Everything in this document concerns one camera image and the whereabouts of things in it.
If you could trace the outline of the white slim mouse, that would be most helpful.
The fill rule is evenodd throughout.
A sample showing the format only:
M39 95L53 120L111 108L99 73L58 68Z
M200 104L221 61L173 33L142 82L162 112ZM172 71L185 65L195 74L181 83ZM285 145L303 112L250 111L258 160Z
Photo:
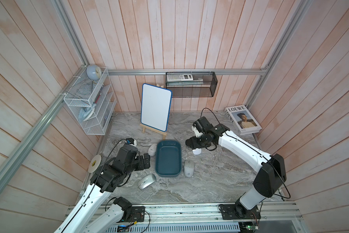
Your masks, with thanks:
M202 152L202 149L194 149L194 150L192 151L192 153L193 153L194 155L200 155L201 152Z

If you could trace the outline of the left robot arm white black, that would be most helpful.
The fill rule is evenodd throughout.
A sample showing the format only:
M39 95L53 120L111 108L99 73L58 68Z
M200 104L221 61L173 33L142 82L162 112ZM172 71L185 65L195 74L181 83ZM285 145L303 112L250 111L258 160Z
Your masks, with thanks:
M121 187L134 171L150 168L150 155L139 154L137 147L123 145L117 157L100 166L90 179L85 193L56 233L104 233L113 224L134 220L132 204L123 197L115 198L111 206L94 221L90 221L106 199Z

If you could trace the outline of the aluminium front rail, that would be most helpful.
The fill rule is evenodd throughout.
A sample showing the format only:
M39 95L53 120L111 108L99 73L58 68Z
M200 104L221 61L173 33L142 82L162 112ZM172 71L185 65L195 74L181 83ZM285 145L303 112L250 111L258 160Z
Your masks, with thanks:
M154 224L224 222L220 203L146 203L144 206ZM259 223L263 221L303 220L295 202L263 202L258 204Z

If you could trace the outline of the white iron on shelf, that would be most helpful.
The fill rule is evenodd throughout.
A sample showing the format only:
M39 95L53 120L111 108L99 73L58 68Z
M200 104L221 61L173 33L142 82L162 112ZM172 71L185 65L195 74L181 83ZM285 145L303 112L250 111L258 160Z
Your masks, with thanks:
M89 120L94 114L95 107L96 104L92 104L91 107L82 107L78 114L78 122L81 123Z

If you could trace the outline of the pale blue desk clock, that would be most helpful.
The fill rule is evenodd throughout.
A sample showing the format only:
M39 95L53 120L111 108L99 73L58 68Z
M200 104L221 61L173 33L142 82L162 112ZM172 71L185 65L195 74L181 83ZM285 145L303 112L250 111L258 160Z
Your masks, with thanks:
M102 70L97 65L89 65L87 67L87 76L93 81L99 81L102 77Z

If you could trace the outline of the silver mouse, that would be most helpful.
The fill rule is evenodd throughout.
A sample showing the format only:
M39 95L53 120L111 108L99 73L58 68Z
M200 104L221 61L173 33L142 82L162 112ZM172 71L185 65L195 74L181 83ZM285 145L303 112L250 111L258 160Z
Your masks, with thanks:
M157 181L157 178L155 175L153 174L149 174L145 177L143 177L139 182L138 182L138 188L140 190L145 189L146 187L150 186L151 184L153 184L154 182Z

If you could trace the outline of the white round mouse with logo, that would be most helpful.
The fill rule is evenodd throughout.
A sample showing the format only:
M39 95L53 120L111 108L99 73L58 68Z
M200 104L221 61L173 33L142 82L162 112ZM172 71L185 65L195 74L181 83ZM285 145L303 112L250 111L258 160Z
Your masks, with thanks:
M157 152L157 144L152 144L148 149L148 154L150 156L155 156Z

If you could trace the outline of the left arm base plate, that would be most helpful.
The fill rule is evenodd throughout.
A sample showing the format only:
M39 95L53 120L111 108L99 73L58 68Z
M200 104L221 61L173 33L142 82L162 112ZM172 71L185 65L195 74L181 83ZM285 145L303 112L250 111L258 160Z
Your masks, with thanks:
M119 223L126 222L143 222L145 219L145 207L144 206L133 206L123 212L123 217Z

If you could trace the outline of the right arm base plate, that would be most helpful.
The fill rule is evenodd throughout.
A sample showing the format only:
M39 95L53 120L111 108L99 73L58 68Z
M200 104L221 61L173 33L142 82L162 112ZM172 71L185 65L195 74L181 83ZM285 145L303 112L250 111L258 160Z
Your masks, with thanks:
M223 220L252 219L260 220L261 215L257 206L251 210L246 210L242 205L220 204L218 206Z

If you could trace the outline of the wooden easel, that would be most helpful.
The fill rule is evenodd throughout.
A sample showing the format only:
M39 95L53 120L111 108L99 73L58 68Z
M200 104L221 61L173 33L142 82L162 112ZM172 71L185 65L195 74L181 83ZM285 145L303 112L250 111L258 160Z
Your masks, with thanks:
M145 133L146 130L150 130L152 132L155 132L155 133L158 133L158 134L161 134L162 135L162 139L165 140L168 133L167 132L163 132L161 130L158 130L158 129L155 129L153 127L150 127L150 126L147 126L147 125L144 125L144 124L140 124L140 126L142 127L142 132Z

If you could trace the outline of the black mesh wall basket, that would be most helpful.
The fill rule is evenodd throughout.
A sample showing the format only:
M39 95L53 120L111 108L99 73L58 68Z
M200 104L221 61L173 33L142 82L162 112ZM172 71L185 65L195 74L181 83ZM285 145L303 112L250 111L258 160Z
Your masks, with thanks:
M167 74L191 74L193 81L167 82ZM172 92L173 98L205 98L213 97L218 84L214 72L167 72L165 75L165 87Z

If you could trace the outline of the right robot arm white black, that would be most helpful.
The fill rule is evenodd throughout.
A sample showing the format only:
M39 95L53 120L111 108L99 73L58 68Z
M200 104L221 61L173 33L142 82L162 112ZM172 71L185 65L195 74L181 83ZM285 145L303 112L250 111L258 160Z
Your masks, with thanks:
M213 126L206 123L202 126L194 123L192 130L195 136L186 140L186 146L194 152L212 145L220 146L234 153L257 173L252 187L235 202L233 212L237 218L247 217L260 202L271 198L281 186L285 186L285 164L279 154L270 155L259 150L223 124Z

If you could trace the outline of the white calculator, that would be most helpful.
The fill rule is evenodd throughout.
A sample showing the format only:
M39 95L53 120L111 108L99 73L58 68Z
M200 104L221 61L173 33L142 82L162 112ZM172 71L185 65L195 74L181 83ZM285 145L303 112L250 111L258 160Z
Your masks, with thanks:
M167 74L167 82L188 82L193 81L193 76L191 74Z

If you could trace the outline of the whiteboard with blue frame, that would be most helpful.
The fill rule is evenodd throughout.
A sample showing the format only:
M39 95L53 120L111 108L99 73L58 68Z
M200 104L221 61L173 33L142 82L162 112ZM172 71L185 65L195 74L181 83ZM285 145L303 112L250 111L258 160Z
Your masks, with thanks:
M142 85L141 123L166 132L171 108L172 92L144 83Z

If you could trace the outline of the grey white mouse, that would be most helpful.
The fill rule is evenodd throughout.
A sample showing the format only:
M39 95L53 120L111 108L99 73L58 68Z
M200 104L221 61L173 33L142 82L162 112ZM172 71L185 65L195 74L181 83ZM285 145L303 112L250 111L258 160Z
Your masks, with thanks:
M188 178L194 175L195 164L192 160L186 160L184 162L184 175Z

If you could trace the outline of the LOEWE book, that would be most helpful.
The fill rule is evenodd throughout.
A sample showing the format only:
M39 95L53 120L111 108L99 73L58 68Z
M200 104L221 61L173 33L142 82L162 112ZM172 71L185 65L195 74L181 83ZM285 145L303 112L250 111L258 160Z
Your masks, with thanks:
M245 105L226 107L225 113L235 125L238 136L259 133L262 129Z

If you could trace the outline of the teal storage box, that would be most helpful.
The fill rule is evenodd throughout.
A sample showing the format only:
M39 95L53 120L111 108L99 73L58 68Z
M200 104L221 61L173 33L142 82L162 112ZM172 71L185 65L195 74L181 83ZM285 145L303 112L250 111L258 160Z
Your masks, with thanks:
M157 144L155 171L160 177L177 177L182 170L181 144L163 140Z

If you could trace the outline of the white tape roll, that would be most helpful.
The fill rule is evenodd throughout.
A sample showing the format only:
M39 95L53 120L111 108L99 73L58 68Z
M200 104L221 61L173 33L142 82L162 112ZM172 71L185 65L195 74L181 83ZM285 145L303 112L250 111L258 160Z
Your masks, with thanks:
M100 166L102 161L102 156L100 154L95 155L88 166L88 173L94 173Z

